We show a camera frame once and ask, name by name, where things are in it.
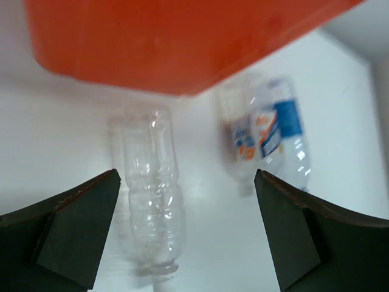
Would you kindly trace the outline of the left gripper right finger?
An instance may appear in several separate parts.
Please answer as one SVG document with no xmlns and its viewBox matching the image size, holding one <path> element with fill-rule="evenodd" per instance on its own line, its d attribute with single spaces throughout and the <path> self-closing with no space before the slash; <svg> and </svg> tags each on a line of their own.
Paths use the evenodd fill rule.
<svg viewBox="0 0 389 292">
<path fill-rule="evenodd" d="M 255 188 L 281 291 L 388 291 L 388 220 L 263 170 Z"/>
</svg>

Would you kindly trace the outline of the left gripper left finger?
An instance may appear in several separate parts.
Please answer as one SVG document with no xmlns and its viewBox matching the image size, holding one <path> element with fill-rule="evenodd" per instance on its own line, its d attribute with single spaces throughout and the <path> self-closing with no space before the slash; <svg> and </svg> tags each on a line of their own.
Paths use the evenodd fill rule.
<svg viewBox="0 0 389 292">
<path fill-rule="evenodd" d="M 92 290 L 120 182 L 108 170 L 1 215 L 1 291 Z"/>
</svg>

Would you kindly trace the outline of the clear unlabelled bottle white cap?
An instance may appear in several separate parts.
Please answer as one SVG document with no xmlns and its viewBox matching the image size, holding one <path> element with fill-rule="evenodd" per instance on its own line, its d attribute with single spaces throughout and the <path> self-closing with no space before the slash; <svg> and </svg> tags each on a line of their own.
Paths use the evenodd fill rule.
<svg viewBox="0 0 389 292">
<path fill-rule="evenodd" d="M 170 277 L 185 247 L 186 222 L 173 126 L 164 106 L 133 103 L 109 121 L 112 164 L 122 179 L 117 221 L 137 270 Z"/>
</svg>

